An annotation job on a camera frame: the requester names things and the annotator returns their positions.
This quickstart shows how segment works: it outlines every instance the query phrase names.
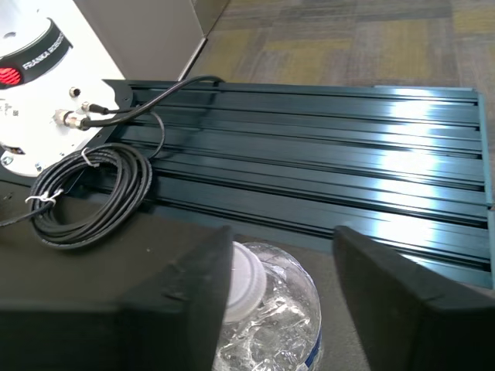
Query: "plastic water bottle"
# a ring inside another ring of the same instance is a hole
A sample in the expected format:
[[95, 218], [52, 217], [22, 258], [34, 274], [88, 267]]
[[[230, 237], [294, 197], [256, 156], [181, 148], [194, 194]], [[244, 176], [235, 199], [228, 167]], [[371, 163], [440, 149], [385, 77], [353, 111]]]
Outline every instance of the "plastic water bottle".
[[309, 274], [266, 243], [234, 243], [230, 292], [214, 371], [316, 371], [319, 297]]

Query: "gray cabinet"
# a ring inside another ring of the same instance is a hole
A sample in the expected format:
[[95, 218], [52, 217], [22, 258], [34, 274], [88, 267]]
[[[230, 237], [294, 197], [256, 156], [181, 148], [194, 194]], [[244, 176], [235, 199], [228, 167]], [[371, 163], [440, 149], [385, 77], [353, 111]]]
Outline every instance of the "gray cabinet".
[[[203, 30], [213, 26], [214, 14], [220, 15], [220, 3], [226, 1], [197, 0], [203, 29], [188, 0], [75, 3], [126, 79], [177, 80], [203, 44]], [[215, 12], [208, 11], [208, 2]]]
[[191, 0], [203, 33], [208, 35], [229, 0]]

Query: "cable connector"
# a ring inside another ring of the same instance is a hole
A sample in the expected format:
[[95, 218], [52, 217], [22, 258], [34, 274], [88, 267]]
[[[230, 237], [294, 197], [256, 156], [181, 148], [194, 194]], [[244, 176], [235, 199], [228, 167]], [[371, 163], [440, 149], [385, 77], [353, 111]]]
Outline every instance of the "cable connector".
[[87, 130], [88, 127], [84, 123], [89, 121], [90, 118], [83, 114], [77, 114], [74, 111], [56, 110], [53, 120], [56, 124], [67, 126], [71, 129]]
[[110, 110], [106, 107], [102, 107], [99, 104], [94, 104], [90, 102], [84, 102], [81, 104], [81, 109], [84, 112], [93, 112], [95, 114], [109, 114]]

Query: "cable tie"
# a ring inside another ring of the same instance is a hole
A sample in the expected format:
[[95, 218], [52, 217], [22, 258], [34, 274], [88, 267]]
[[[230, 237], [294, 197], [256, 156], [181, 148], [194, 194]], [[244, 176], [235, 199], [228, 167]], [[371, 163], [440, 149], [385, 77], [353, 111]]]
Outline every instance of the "cable tie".
[[91, 161], [86, 157], [86, 154], [84, 153], [84, 151], [87, 150], [87, 147], [85, 149], [83, 149], [83, 151], [80, 153], [83, 158], [84, 158], [84, 161], [91, 167], [93, 168], [97, 168], [98, 166], [100, 166], [100, 164], [92, 164]]
[[24, 200], [25, 203], [28, 203], [29, 200], [31, 199], [38, 199], [42, 203], [52, 203], [53, 205], [56, 204], [56, 197], [60, 196], [63, 193], [63, 189], [58, 188], [58, 190], [55, 191], [54, 194], [52, 194], [51, 197], [48, 197], [48, 191], [43, 193], [41, 196], [30, 196], [27, 199]]

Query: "black table surface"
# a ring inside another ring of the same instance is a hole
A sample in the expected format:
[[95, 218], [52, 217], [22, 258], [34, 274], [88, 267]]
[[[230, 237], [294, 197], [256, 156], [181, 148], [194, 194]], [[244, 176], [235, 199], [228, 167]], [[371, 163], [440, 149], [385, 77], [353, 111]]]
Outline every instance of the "black table surface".
[[[0, 182], [0, 220], [25, 213], [29, 189]], [[79, 220], [97, 205], [63, 197], [60, 217]], [[99, 246], [62, 252], [42, 245], [30, 223], [0, 229], [0, 295], [7, 299], [105, 301], [153, 275], [206, 239], [212, 229], [144, 213], [135, 214]], [[239, 242], [262, 241], [236, 236]], [[294, 256], [315, 281], [323, 313], [323, 364], [332, 370], [369, 370], [340, 290], [330, 253], [274, 243]]]

